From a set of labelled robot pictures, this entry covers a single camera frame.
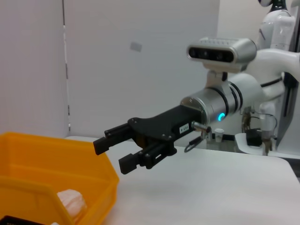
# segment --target camera lens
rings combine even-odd
[[[233,53],[232,52],[225,52],[224,53],[224,61],[225,62],[232,62],[233,61]]]
[[[223,60],[223,54],[221,52],[219,52],[217,54],[217,60],[222,61]]]
[[[207,59],[209,56],[207,50],[201,50],[201,59]]]

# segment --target white table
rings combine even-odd
[[[151,170],[121,174],[118,159],[138,150],[124,142],[107,152],[120,184],[105,225],[300,224],[300,184],[283,159],[177,147]]]

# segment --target yellow plastic bin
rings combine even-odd
[[[7,133],[0,136],[0,160],[0,221],[74,225],[57,196],[73,189],[87,204],[76,224],[98,225],[116,201],[119,178],[92,143]]]

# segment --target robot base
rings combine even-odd
[[[251,155],[259,155],[259,156],[265,156],[264,148],[263,145],[261,147],[254,147],[254,146],[248,146],[247,145],[247,140],[246,140],[246,134],[237,134],[234,136],[235,137],[235,143],[237,146],[238,151],[241,153],[247,153]],[[284,158],[284,159],[296,159],[300,161],[300,155],[293,155],[293,154],[287,154],[287,153],[281,153],[275,150],[273,148],[273,151],[270,151],[268,156],[273,156],[273,157],[279,157],[279,158]]]

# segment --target white wall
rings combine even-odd
[[[0,30],[0,132],[65,137],[61,0],[1,0]]]

